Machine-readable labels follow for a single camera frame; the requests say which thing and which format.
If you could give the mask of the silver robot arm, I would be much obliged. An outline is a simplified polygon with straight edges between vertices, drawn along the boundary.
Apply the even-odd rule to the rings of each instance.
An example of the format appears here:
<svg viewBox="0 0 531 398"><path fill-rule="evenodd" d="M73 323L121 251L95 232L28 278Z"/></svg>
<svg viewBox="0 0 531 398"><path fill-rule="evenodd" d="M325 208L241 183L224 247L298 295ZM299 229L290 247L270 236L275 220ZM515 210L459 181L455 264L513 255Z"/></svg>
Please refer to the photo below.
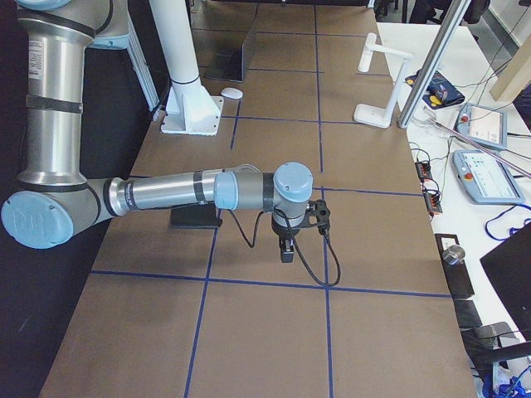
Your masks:
<svg viewBox="0 0 531 398"><path fill-rule="evenodd" d="M18 243L48 249L131 211L186 205L252 209L271 216L280 258L299 254L308 225L311 171L286 163L275 172L251 165L123 180L80 172L85 51L132 49L125 1L20 1L17 20L28 35L27 166L20 191L2 205L2 223Z"/></svg>

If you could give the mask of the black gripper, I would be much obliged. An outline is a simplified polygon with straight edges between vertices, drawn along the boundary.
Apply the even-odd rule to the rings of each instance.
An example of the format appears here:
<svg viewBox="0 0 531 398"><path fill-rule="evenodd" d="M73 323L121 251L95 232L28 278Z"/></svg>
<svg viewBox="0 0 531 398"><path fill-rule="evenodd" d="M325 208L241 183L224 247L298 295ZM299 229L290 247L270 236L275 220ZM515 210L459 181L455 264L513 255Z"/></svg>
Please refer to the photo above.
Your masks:
<svg viewBox="0 0 531 398"><path fill-rule="evenodd" d="M287 216L274 214L271 217L271 226L279 238L280 261L283 264L292 263L294 261L295 248L294 238L290 232L290 219Z"/></svg>

